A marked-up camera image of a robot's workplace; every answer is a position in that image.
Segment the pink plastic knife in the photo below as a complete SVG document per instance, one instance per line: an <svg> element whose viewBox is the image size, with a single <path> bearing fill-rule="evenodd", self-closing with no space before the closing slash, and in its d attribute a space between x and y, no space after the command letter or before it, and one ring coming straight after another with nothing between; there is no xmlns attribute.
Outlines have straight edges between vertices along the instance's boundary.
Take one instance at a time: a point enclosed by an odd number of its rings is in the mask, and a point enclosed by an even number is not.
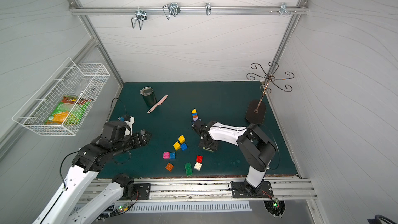
<svg viewBox="0 0 398 224"><path fill-rule="evenodd" d="M168 98L168 95L165 95L159 102L157 102L150 110L148 110L147 114L152 113L158 106L162 105L162 103Z"/></svg>

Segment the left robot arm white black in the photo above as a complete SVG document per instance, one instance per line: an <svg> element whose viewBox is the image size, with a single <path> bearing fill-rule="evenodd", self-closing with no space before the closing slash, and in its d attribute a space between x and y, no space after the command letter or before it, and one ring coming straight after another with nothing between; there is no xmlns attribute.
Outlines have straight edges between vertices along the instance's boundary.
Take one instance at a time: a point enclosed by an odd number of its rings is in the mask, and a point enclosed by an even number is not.
<svg viewBox="0 0 398 224"><path fill-rule="evenodd" d="M144 130L129 134L123 139L107 139L101 135L77 152L67 176L50 202L34 220L36 224L90 224L98 217L114 217L131 210L138 200L148 200L151 185L136 184L126 174L116 175L111 183L78 211L73 211L78 200L104 165L114 156L141 148L148 144L151 135ZM126 208L103 212L121 198L129 200Z"/></svg>

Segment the metal hook clip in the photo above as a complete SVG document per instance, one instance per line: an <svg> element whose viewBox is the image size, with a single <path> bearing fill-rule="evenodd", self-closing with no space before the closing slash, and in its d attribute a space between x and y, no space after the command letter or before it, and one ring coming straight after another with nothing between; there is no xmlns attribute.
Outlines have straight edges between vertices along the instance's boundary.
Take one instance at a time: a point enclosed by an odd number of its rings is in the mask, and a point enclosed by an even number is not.
<svg viewBox="0 0 398 224"><path fill-rule="evenodd" d="M162 10L168 20L170 20L171 16L176 17L181 12L178 3L166 4L162 7Z"/></svg>
<svg viewBox="0 0 398 224"><path fill-rule="evenodd" d="M135 12L135 17L131 18L132 28L138 27L140 30L142 29L144 22L147 20L147 13L141 9Z"/></svg>
<svg viewBox="0 0 398 224"><path fill-rule="evenodd" d="M206 11L207 16L211 15L211 4L210 3L205 4L205 11Z"/></svg>
<svg viewBox="0 0 398 224"><path fill-rule="evenodd" d="M293 15L296 14L296 10L289 10L286 3L282 3L279 10L269 11L271 14L279 14L279 15Z"/></svg>

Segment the cream lego brick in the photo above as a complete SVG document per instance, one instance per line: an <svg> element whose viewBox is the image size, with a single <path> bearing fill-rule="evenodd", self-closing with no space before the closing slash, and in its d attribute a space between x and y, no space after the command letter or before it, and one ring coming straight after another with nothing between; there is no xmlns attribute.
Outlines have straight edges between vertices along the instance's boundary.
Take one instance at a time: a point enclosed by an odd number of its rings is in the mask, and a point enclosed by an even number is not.
<svg viewBox="0 0 398 224"><path fill-rule="evenodd" d="M194 165L194 169L197 170L197 171L200 171L201 168L202 168L202 164L199 163L199 162L196 162L195 165Z"/></svg>

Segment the green snack bag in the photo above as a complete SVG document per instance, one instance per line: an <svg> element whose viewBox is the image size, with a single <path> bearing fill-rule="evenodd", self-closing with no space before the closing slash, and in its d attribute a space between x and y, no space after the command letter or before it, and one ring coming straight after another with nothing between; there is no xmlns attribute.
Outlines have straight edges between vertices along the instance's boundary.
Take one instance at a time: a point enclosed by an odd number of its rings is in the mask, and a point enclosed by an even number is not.
<svg viewBox="0 0 398 224"><path fill-rule="evenodd" d="M65 95L62 101L56 106L54 111L45 121L45 124L79 124L92 100L82 99L77 96Z"/></svg>

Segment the aluminium crossbar rail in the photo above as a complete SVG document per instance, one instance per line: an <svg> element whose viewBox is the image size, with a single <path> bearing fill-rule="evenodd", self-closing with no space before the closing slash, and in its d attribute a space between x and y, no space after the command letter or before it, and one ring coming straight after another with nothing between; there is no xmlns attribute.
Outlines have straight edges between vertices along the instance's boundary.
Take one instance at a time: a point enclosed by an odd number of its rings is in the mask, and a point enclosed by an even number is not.
<svg viewBox="0 0 398 224"><path fill-rule="evenodd" d="M164 15L162 6L154 7L81 7L70 9L71 14L76 16L133 16L137 10L143 10L148 16ZM180 6L179 16L206 16L205 5L203 6ZM214 6L211 5L211 15L271 15L270 10L279 10L280 6ZM309 8L288 6L289 10L296 10L296 15L304 15Z"/></svg>

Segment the orange lego brick front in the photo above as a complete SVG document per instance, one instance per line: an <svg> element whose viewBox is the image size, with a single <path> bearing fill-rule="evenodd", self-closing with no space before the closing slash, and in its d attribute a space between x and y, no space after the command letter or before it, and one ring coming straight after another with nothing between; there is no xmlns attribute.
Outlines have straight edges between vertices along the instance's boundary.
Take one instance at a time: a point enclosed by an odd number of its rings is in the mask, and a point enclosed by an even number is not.
<svg viewBox="0 0 398 224"><path fill-rule="evenodd" d="M174 168L174 165L171 164L171 163L168 163L168 164L166 165L166 167L165 167L165 169L168 170L169 172L172 172L173 168Z"/></svg>

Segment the dark green metal tumbler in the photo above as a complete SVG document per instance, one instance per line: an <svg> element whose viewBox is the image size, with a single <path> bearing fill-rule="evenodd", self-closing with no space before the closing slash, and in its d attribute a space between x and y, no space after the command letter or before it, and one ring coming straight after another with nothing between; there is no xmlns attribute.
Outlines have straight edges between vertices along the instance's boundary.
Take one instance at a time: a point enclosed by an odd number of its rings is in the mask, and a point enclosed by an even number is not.
<svg viewBox="0 0 398 224"><path fill-rule="evenodd" d="M154 89L152 87L144 87L140 90L140 94L148 107L153 107L157 103Z"/></svg>

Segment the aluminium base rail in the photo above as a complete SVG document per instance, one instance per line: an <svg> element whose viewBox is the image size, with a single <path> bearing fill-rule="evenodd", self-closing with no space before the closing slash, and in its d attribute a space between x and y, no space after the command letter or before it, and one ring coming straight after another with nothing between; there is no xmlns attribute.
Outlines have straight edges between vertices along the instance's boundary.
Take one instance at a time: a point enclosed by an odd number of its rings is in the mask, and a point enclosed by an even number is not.
<svg viewBox="0 0 398 224"><path fill-rule="evenodd" d="M282 200L317 200L310 179L298 177L266 177L275 197ZM232 181L239 177L222 178L138 178L137 184L150 184L150 201L221 201L232 200Z"/></svg>

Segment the black metal jewelry stand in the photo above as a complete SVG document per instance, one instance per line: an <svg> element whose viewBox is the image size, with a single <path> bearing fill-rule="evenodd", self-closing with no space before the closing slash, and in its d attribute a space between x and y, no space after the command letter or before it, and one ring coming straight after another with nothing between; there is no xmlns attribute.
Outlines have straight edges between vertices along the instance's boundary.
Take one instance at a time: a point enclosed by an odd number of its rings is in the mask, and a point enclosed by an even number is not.
<svg viewBox="0 0 398 224"><path fill-rule="evenodd" d="M261 64L252 63L250 66L251 69L256 70L259 68L264 75L258 75L253 72L250 72L246 75L246 78L248 80L250 81L258 80L261 83L260 90L262 95L259 100L252 100L249 103L245 115L246 120L251 124L261 124L264 121L266 114L266 105L263 102L263 100L268 94L272 92L270 85L274 85L283 92L292 92L293 90L293 88L288 84L286 84L285 87L282 88L275 83L275 81L277 80L290 80L295 78L295 75L292 72L286 71L285 78L276 78L274 73L279 69L279 64L277 62L271 61L268 63L268 66L270 68L274 68L274 71L272 73L271 72L266 73Z"/></svg>

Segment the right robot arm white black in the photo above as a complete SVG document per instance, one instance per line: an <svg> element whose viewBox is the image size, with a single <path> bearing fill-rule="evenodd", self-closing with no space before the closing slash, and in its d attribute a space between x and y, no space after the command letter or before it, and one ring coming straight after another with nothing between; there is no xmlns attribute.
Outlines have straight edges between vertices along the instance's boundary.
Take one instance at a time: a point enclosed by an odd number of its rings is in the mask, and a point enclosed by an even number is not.
<svg viewBox="0 0 398 224"><path fill-rule="evenodd" d="M220 142L239 147L249 164L249 171L243 183L231 182L233 198L274 197L264 176L279 149L257 124L247 127L233 127L211 121L208 124L200 119L191 123L192 129L199 135L199 147L216 151Z"/></svg>

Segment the dark green long lego brick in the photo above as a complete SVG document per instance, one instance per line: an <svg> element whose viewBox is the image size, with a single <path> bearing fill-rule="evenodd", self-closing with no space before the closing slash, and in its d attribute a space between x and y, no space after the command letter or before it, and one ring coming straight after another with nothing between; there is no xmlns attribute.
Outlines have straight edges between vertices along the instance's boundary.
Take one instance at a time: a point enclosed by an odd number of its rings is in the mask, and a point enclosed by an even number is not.
<svg viewBox="0 0 398 224"><path fill-rule="evenodd" d="M186 176L187 176L187 177L193 175L191 163L185 163L185 164L184 164L184 169L185 169L185 172L186 172Z"/></svg>

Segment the red lego brick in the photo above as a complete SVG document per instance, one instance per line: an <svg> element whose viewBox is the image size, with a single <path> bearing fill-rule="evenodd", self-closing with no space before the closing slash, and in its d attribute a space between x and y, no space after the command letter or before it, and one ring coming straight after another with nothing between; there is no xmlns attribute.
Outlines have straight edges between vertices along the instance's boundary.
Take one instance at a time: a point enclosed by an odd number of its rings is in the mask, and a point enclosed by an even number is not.
<svg viewBox="0 0 398 224"><path fill-rule="evenodd" d="M203 163L203 157L202 156L197 156L196 162Z"/></svg>

